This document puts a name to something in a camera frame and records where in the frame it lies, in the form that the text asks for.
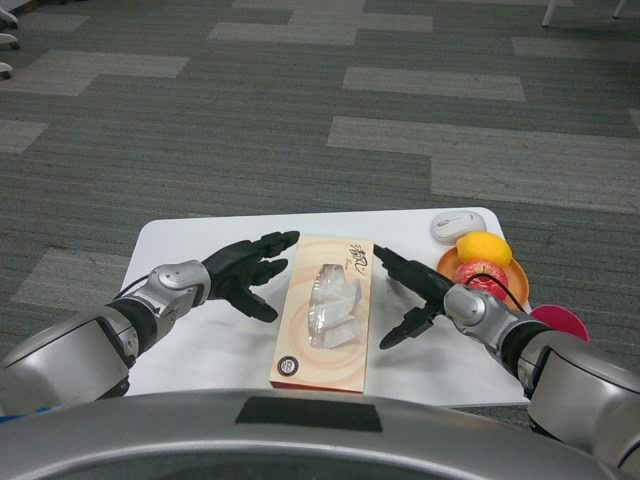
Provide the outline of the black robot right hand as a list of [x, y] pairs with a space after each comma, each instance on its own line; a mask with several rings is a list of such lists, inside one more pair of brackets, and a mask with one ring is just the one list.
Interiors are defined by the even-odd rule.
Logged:
[[391, 279], [425, 301], [423, 307], [414, 307], [405, 313], [402, 322], [381, 340], [379, 348], [386, 350], [429, 329], [433, 320], [445, 313], [444, 296], [454, 283], [423, 263], [407, 260], [389, 248], [375, 244], [374, 255]]

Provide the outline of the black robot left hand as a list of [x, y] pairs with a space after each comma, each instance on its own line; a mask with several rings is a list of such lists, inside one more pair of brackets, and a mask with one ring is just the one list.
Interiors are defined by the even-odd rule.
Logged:
[[208, 300], [224, 300], [245, 316], [272, 323], [278, 312], [251, 291], [282, 273], [287, 259], [271, 258], [295, 245], [299, 231], [273, 232], [259, 240], [228, 245], [202, 261], [211, 279]]

